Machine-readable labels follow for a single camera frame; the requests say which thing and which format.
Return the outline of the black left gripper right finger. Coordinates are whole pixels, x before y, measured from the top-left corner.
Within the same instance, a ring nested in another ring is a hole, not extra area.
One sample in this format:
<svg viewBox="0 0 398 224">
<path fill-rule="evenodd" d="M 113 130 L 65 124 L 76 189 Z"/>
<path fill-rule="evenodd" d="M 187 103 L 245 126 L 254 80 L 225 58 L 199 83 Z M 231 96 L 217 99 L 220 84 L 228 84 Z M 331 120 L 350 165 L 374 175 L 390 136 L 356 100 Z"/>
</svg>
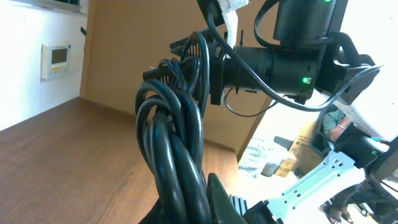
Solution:
<svg viewBox="0 0 398 224">
<path fill-rule="evenodd" d="M 209 173 L 206 195 L 211 216 L 215 224 L 246 224 L 243 215 L 248 210 L 247 201 L 242 197 L 228 195 L 215 173 Z"/>
</svg>

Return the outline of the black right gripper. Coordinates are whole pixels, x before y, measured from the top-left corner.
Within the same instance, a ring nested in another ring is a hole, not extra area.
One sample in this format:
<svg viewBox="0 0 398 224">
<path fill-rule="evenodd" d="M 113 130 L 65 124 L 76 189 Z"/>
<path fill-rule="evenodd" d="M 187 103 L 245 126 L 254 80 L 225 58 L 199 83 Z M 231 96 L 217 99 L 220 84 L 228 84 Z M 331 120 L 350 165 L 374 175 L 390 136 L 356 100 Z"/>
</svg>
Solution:
<svg viewBox="0 0 398 224">
<path fill-rule="evenodd" d="M 172 42 L 170 52 L 182 60 L 193 59 L 195 72 L 188 76 L 188 83 L 193 85 L 195 97 L 203 97 L 203 90 L 209 91 L 212 105 L 221 105 L 224 96 L 223 63 L 226 54 L 214 39 L 210 30 L 193 32 L 190 36 Z"/>
</svg>

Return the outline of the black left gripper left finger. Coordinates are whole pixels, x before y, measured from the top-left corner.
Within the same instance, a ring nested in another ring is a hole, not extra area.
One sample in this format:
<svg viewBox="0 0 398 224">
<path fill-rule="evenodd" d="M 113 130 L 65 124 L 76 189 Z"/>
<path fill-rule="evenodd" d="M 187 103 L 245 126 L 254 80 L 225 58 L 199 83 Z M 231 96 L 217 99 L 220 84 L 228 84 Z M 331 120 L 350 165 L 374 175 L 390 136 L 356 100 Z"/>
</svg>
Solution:
<svg viewBox="0 0 398 224">
<path fill-rule="evenodd" d="M 139 222 L 139 224 L 164 224 L 164 209 L 158 199 L 149 213 Z"/>
</svg>

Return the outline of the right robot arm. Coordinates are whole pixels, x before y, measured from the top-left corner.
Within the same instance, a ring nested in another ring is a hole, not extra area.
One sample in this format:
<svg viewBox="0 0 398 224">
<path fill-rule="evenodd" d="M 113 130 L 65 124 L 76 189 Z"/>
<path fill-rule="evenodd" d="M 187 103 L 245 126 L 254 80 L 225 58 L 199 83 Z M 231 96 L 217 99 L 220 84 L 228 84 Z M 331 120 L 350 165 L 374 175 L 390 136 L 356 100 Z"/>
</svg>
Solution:
<svg viewBox="0 0 398 224">
<path fill-rule="evenodd" d="M 356 50 L 351 38 L 340 30 L 346 1 L 267 0 L 258 11 L 254 27 L 277 6 L 275 43 L 258 37 L 257 47 L 232 46 L 232 34 L 222 39 L 216 28 L 231 25 L 229 10 L 220 1 L 200 1 L 208 24 L 205 39 L 221 56 L 210 63 L 211 102 L 226 101 L 226 87 L 263 91 L 277 103 L 306 112 L 322 112 L 331 105 L 344 110 L 353 123 L 338 138 L 322 162 L 277 198 L 261 201 L 240 214 L 216 175 L 210 175 L 210 206 L 217 223 L 287 223 L 310 207 L 331 200 L 340 207 L 374 169 L 392 170 L 396 148 L 372 155 L 372 136 L 382 131 L 371 124 L 359 95 L 380 71 L 368 55 Z"/>
</svg>

